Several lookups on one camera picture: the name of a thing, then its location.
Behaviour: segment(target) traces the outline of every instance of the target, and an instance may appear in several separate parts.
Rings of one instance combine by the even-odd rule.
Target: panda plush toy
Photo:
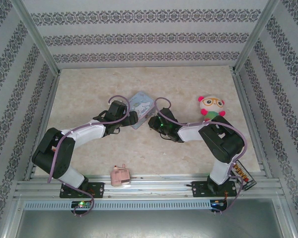
[[[204,115],[204,121],[212,120],[216,116],[225,116],[224,101],[211,95],[207,97],[199,97],[201,114]]]

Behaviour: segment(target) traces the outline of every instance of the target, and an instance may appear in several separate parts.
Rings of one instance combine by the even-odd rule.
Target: marble-pattern surface
[[[63,69],[48,128],[67,129],[88,122],[108,109],[116,94],[131,98],[144,91],[153,99],[167,97],[180,122],[203,119],[198,97],[216,94],[225,100],[225,118],[249,143],[242,163],[250,172],[259,171],[247,125],[228,66],[138,67]],[[159,101],[158,106],[167,106]],[[114,165],[125,163],[131,174],[209,173],[214,157],[203,141],[174,143],[163,140],[145,122],[139,129],[122,127],[118,135],[90,141],[75,149],[72,165],[84,175],[108,175]],[[46,175],[37,168],[35,175]]]

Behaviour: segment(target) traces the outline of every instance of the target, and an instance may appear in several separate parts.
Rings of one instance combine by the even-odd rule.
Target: striped wall
[[[24,178],[54,75],[8,0],[0,0],[0,231]]]
[[[298,0],[281,0],[240,77],[298,229]]]
[[[268,0],[24,0],[59,68],[233,66]]]

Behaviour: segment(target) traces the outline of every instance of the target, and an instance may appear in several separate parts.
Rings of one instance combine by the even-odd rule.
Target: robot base
[[[207,181],[193,181],[191,183],[193,197],[225,197],[225,192],[227,192],[227,197],[235,197],[236,187],[234,181],[227,181],[216,194],[214,194],[208,187],[209,182]]]
[[[104,195],[104,183],[103,182],[89,182],[87,190],[89,194],[93,195],[94,198],[103,198]],[[77,192],[74,189],[67,187],[62,184],[60,191],[60,198],[90,198],[86,194]]]

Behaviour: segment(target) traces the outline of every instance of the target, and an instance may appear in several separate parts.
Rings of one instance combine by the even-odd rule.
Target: stuffed toy
[[[204,121],[212,120],[216,116],[225,116],[224,101],[211,95],[207,97],[199,97],[201,114],[204,115]]]

